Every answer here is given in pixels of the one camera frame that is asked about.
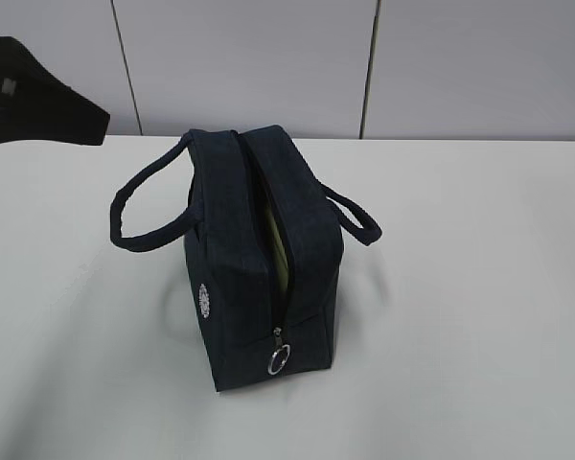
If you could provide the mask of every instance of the zipper pull ring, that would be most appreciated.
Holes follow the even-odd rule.
[[[289,344],[284,343],[284,340],[281,337],[281,328],[275,328],[272,331],[272,333],[275,336],[275,351],[270,356],[270,361],[268,362],[267,371],[268,371],[268,374],[270,374],[271,376],[274,376],[276,374],[279,374],[281,372],[281,370],[285,367],[286,363],[288,362],[289,352],[291,351],[291,347],[289,346]],[[279,354],[283,354],[285,356],[283,357],[283,359],[281,359],[281,362],[277,366],[277,369],[274,369],[275,360],[277,359]]]

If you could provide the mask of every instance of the black object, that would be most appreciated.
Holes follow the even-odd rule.
[[[186,147],[195,166],[188,208],[158,230],[123,237],[126,201]],[[130,251],[185,235],[218,391],[331,366],[340,225],[367,245],[381,236],[362,208],[317,181],[280,126],[244,134],[193,129],[134,176],[110,209],[110,238]]]
[[[43,139],[98,146],[109,118],[51,75],[19,41],[0,36],[0,143]]]

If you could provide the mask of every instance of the white table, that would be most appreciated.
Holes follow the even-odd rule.
[[[216,394],[181,243],[108,242],[175,141],[0,146],[0,459],[575,459],[575,143],[298,141],[384,235],[345,235],[332,370]]]

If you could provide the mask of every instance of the navy blue bag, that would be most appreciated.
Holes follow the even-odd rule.
[[[186,147],[195,167],[188,208],[158,230],[123,237],[127,199]],[[381,236],[362,208],[317,181],[280,126],[243,134],[190,130],[116,194],[110,225],[113,243],[134,252],[184,236],[218,391],[329,368],[340,227],[366,245]]]

